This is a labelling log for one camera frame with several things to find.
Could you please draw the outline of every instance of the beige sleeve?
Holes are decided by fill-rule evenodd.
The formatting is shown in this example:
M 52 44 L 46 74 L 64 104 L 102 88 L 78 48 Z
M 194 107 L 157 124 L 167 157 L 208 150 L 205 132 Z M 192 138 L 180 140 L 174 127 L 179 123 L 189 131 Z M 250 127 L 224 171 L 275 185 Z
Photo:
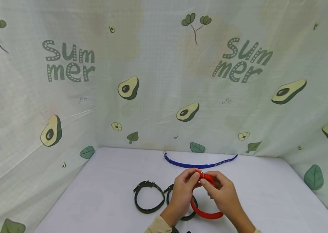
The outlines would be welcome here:
M 144 233 L 171 233 L 172 228 L 168 226 L 166 221 L 159 215 Z

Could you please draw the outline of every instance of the hand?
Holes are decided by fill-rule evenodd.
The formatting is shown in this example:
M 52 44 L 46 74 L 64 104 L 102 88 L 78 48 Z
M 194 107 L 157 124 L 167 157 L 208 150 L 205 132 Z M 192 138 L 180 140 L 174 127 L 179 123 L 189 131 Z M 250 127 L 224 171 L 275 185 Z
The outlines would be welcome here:
M 201 186 L 197 182 L 200 174 L 195 171 L 201 172 L 200 169 L 196 168 L 187 169 L 174 180 L 171 201 L 161 214 L 161 217 L 170 227 L 174 227 L 186 215 L 192 198 L 192 190 L 194 187 Z
M 239 233 L 254 233 L 255 227 L 241 207 L 235 186 L 219 171 L 206 172 L 213 177 L 215 187 L 207 180 L 201 179 L 202 186 L 214 199 L 218 209 L 232 222 Z

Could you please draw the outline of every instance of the finger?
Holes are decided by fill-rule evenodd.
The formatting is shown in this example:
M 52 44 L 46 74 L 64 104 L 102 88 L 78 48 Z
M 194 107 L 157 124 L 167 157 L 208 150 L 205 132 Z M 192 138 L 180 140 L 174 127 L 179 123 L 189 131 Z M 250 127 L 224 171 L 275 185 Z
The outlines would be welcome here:
M 206 174 L 215 177 L 220 182 L 221 186 L 230 181 L 224 174 L 220 173 L 219 171 L 206 172 Z
M 202 187 L 200 183 L 196 183 L 194 189 L 197 189 L 198 187 Z
M 186 179 L 188 179 L 191 175 L 193 175 L 195 173 L 195 171 L 201 172 L 200 169 L 189 168 L 189 169 L 184 170 L 181 174 L 179 174 L 177 179 L 179 179 L 182 182 L 186 182 Z
M 218 191 L 215 187 L 213 187 L 206 179 L 201 179 L 200 183 L 203 185 L 203 187 L 208 191 L 208 193 L 211 196 L 214 196 L 214 194 Z
M 196 183 L 198 182 L 200 177 L 200 174 L 198 172 L 195 172 L 191 178 L 189 179 L 189 181 L 187 182 L 186 185 L 188 185 L 191 189 L 193 189 L 196 185 Z

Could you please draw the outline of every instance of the flower print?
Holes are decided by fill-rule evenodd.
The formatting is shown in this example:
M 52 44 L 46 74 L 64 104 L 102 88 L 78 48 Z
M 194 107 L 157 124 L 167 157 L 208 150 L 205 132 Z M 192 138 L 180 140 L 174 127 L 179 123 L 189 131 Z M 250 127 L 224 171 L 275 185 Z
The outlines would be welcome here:
M 244 141 L 245 139 L 247 139 L 247 137 L 249 137 L 249 134 L 248 132 L 245 132 L 245 133 L 239 133 L 239 140 L 240 141 Z

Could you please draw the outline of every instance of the dark green dog collar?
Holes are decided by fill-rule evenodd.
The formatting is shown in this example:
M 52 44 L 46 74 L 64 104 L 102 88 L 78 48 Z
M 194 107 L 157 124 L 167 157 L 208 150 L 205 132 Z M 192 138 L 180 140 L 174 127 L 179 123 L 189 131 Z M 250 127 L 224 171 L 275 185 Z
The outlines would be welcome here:
M 141 208 L 138 203 L 137 203 L 137 196 L 138 196 L 138 193 L 139 191 L 141 190 L 141 188 L 143 187 L 155 187 L 157 190 L 159 190 L 161 192 L 161 195 L 163 196 L 163 200 L 160 204 L 158 204 L 156 207 L 152 208 L 152 209 L 143 209 Z M 157 211 L 158 209 L 161 208 L 161 206 L 163 206 L 164 202 L 165 202 L 165 195 L 162 191 L 162 189 L 157 186 L 155 184 L 155 182 L 149 182 L 149 181 L 142 181 L 139 183 L 139 185 L 137 185 L 137 187 L 135 187 L 134 189 L 134 192 L 135 192 L 135 196 L 134 196 L 134 202 L 135 202 L 135 206 L 137 207 L 137 209 L 144 213 L 144 214 L 151 214 L 151 213 L 154 213 L 155 211 Z

